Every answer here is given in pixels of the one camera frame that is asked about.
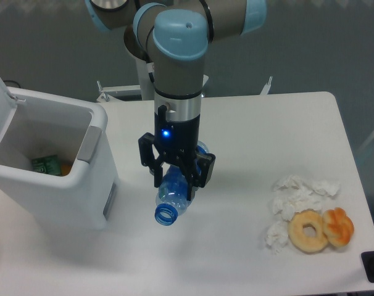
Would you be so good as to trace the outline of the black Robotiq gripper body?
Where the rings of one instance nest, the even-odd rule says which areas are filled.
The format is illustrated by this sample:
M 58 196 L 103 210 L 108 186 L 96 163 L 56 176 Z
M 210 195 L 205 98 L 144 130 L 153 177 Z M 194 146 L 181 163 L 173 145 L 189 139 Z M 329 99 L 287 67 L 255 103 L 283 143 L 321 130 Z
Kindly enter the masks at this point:
M 159 156 L 154 160 L 156 167 L 164 162 L 185 168 L 196 166 L 196 149 L 199 136 L 200 116 L 188 121 L 166 119 L 167 107 L 161 105 L 154 119 L 153 145 Z

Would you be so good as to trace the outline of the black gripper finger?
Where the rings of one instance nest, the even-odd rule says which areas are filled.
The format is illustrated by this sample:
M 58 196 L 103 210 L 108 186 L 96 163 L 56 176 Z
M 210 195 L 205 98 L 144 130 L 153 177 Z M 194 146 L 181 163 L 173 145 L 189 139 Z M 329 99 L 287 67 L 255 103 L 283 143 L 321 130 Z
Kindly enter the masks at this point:
M 160 187 L 163 180 L 165 146 L 151 133 L 145 133 L 138 139 L 141 164 L 149 168 L 154 176 L 154 187 Z
M 210 181 L 216 157 L 214 154 L 192 153 L 178 158 L 178 166 L 187 182 L 187 200 L 193 200 L 194 188 Z

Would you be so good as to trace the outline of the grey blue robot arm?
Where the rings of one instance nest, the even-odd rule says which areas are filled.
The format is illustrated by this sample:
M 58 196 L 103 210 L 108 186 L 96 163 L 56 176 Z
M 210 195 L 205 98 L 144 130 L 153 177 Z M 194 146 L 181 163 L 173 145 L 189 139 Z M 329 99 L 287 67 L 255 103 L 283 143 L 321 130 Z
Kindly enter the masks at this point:
M 131 26 L 135 44 L 154 64 L 154 132 L 139 138 L 141 163 L 163 181 L 164 163 L 185 177 L 186 198 L 209 181 L 215 156 L 197 148 L 205 55 L 210 43 L 260 28 L 265 1 L 87 1 L 102 30 Z

